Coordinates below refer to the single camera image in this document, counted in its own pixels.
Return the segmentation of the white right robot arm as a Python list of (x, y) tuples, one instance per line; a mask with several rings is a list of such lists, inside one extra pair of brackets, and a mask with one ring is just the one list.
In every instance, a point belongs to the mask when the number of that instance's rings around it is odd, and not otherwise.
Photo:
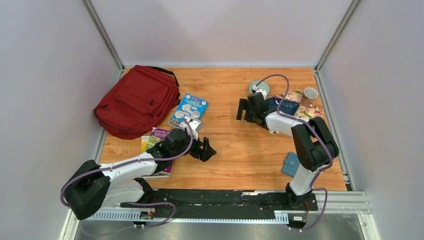
[(298, 118), (272, 109), (262, 93), (255, 92), (239, 100), (237, 120), (245, 119), (266, 130), (276, 130), (293, 138), (299, 167), (287, 184), (286, 205), (293, 210), (305, 203), (319, 174), (333, 165), (339, 147), (322, 117)]

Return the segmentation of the purple children's book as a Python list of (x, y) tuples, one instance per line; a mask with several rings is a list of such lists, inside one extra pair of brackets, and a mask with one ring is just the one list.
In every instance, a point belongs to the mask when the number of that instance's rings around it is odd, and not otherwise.
[[(149, 140), (146, 146), (146, 152), (149, 152), (150, 149), (153, 149), (152, 155), (154, 158), (166, 158), (167, 156), (160, 153), (160, 149), (162, 148), (163, 141), (166, 139), (166, 136), (170, 133), (170, 130), (165, 130), (162, 128), (153, 127), (150, 133)], [(160, 161), (158, 165), (166, 166), (166, 168), (161, 171), (155, 171), (153, 174), (147, 176), (149, 179), (157, 179), (157, 178), (168, 178), (171, 175), (172, 171), (172, 163), (165, 164), (163, 161)]]

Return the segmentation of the floral rectangular tray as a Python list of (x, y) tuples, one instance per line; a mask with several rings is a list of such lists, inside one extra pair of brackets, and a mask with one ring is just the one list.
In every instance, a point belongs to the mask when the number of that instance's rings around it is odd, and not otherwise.
[[(303, 89), (290, 91), (290, 92), (287, 93), (287, 96), (285, 97), (285, 99), (300, 103), (303, 91), (304, 91)], [(278, 94), (278, 95), (274, 95), (272, 97), (282, 98), (283, 95), (284, 94), (281, 93), (281, 94)], [(300, 105), (298, 110), (294, 114), (294, 117), (303, 118), (303, 119), (312, 119), (314, 117), (322, 117), (322, 116), (323, 115), (322, 115), (320, 109), (317, 106), (311, 108), (311, 107), (304, 107), (304, 106)], [(272, 135), (280, 134), (280, 132), (278, 132), (277, 130), (268, 130), (268, 132)]]

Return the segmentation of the red student backpack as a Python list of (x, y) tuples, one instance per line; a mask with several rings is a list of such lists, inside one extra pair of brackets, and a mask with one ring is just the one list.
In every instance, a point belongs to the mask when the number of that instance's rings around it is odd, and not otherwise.
[(178, 79), (172, 71), (135, 65), (101, 99), (93, 113), (109, 134), (133, 140), (159, 125), (180, 101)]

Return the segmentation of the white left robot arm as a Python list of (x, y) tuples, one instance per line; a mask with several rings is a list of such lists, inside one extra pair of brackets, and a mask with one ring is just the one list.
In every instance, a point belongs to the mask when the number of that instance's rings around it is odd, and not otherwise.
[(115, 205), (152, 206), (153, 189), (145, 176), (161, 172), (185, 155), (206, 162), (216, 153), (207, 137), (200, 140), (194, 130), (175, 128), (136, 157), (109, 164), (87, 160), (62, 187), (60, 200), (78, 220)]

